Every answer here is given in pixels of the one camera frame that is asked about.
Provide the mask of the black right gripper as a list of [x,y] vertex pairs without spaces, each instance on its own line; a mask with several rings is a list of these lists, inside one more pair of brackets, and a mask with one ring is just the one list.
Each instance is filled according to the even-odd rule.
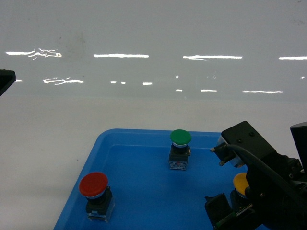
[[[276,154],[261,160],[241,154],[247,166],[245,189],[258,220],[271,230],[307,228],[307,177],[298,159]],[[229,230],[234,219],[224,193],[205,196],[205,210],[214,230]]]

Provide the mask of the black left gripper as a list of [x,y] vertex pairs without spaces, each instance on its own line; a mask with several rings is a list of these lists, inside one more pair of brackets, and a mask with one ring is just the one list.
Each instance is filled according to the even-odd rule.
[[16,74],[13,70],[0,70],[0,96],[2,96],[9,87],[16,82]]

